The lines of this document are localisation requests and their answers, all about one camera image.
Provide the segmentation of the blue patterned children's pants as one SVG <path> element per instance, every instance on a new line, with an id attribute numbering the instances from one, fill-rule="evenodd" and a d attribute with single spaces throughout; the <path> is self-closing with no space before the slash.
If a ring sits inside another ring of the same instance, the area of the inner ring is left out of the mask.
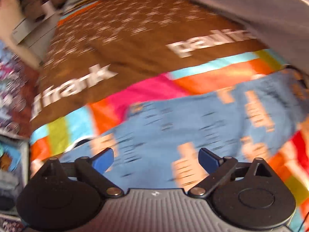
<path id="1" fill-rule="evenodd" d="M 73 162 L 110 147 L 104 176 L 129 188 L 190 189 L 206 172 L 201 148 L 241 162 L 269 160 L 308 117 L 308 89 L 283 70 L 215 92 L 133 106 L 126 120 L 61 157 Z"/>

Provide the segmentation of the colourful paul frank blanket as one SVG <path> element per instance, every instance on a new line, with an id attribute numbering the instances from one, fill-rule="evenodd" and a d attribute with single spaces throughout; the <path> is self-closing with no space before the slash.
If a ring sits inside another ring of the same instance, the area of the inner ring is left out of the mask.
<path id="1" fill-rule="evenodd" d="M 32 105 L 31 172 L 123 123 L 138 104 L 292 70 L 239 24 L 188 0 L 103 0 L 59 21 Z M 308 117 L 267 161 L 308 231 Z"/>

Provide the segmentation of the white bedside table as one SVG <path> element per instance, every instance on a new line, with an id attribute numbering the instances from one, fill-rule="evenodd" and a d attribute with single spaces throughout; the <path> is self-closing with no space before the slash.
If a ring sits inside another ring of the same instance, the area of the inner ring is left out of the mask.
<path id="1" fill-rule="evenodd" d="M 42 5 L 46 16 L 43 20 L 33 23 L 23 18 L 12 31 L 15 44 L 26 47 L 33 55 L 43 61 L 50 46 L 60 15 L 50 1 Z"/>

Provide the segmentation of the grey duvet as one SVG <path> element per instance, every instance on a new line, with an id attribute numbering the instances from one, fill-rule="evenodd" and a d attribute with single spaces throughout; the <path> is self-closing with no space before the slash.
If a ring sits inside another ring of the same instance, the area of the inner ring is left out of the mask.
<path id="1" fill-rule="evenodd" d="M 193 0 L 241 24 L 289 64 L 308 72 L 308 0 Z"/>

